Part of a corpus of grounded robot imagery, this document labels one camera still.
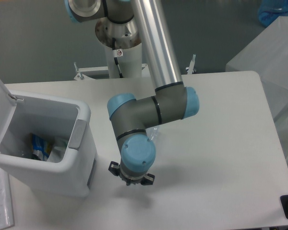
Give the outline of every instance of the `clear plastic bag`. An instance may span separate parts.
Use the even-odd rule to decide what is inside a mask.
[[[14,225],[9,175],[0,168],[0,230]]]

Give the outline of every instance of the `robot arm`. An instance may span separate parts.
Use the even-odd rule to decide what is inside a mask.
[[[118,7],[121,12],[108,15],[112,23],[119,22],[113,22],[111,16],[117,15],[118,18],[126,9],[128,17],[134,14],[156,95],[136,100],[134,95],[123,93],[109,100],[109,118],[121,154],[120,164],[112,161],[109,170],[127,185],[149,185],[155,178],[147,172],[154,163],[156,148],[145,129],[195,115],[199,110],[199,101],[195,90],[183,85],[160,0],[112,0],[107,1],[107,7],[110,2],[125,7],[129,5],[128,8]]]

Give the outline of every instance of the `metal clamp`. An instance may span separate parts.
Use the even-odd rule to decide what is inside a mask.
[[[81,73],[81,71],[79,71],[78,67],[77,67],[77,63],[74,62],[73,65],[75,66],[75,70],[76,70],[76,74],[79,74],[78,77],[80,77],[81,80],[84,79],[83,74]]]

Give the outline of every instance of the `black ring band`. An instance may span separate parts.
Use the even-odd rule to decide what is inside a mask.
[[[116,141],[119,141],[119,139],[129,135],[129,134],[132,134],[132,133],[146,133],[146,130],[145,129],[134,129],[134,130],[130,130],[130,131],[127,131],[127,132],[124,132],[123,134],[120,134],[117,138],[116,138]]]

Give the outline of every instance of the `table surface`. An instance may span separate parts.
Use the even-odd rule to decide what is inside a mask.
[[[120,161],[107,101],[131,92],[154,94],[149,78],[22,83],[9,89],[87,102],[98,157],[86,199],[32,191],[10,177],[13,230],[199,229],[288,225],[280,196],[288,169],[255,72],[183,76],[200,112],[164,124],[156,139],[153,186],[131,185],[108,171]]]

